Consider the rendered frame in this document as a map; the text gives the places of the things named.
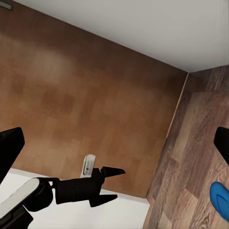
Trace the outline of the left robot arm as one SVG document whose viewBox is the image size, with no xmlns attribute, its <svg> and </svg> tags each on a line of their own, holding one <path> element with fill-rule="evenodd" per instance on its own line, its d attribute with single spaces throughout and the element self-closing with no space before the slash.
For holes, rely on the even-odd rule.
<svg viewBox="0 0 229 229">
<path fill-rule="evenodd" d="M 27 229 L 33 221 L 29 212 L 40 211 L 50 205 L 55 189 L 56 204 L 89 200 L 96 207 L 116 199 L 115 195 L 100 195 L 105 177 L 125 174 L 125 170 L 94 167 L 96 156 L 85 157 L 81 177 L 62 181 L 59 178 L 32 178 L 0 205 L 0 229 Z M 29 212 L 28 212 L 28 211 Z"/>
</svg>

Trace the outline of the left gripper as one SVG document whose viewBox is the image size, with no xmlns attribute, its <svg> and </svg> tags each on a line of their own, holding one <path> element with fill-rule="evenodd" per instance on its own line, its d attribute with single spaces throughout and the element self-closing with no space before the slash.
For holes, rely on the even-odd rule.
<svg viewBox="0 0 229 229">
<path fill-rule="evenodd" d="M 101 173 L 98 168 L 93 168 L 91 177 L 72 179 L 73 200 L 72 202 L 89 200 L 90 206 L 96 207 L 116 199 L 115 195 L 100 195 L 105 177 L 125 174 L 125 170 L 113 167 L 102 167 Z"/>
</svg>

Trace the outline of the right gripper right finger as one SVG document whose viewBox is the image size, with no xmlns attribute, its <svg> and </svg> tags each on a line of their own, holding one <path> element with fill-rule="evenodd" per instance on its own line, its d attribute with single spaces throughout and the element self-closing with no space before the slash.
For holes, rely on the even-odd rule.
<svg viewBox="0 0 229 229">
<path fill-rule="evenodd" d="M 229 165 L 229 129 L 218 127 L 215 133 L 214 145 L 221 153 L 227 164 Z"/>
</svg>

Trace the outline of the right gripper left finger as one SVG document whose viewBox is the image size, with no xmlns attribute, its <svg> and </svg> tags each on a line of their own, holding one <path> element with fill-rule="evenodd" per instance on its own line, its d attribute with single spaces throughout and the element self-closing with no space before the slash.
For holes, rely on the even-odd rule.
<svg viewBox="0 0 229 229">
<path fill-rule="evenodd" d="M 0 132 L 0 184 L 25 145 L 20 127 Z"/>
</svg>

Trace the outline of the sandal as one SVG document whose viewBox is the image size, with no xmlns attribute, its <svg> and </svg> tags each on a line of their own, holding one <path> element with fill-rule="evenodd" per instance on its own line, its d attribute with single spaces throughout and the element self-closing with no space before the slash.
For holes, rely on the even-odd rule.
<svg viewBox="0 0 229 229">
<path fill-rule="evenodd" d="M 209 194 L 216 211 L 229 222 L 229 190 L 220 182 L 213 182 Z"/>
</svg>

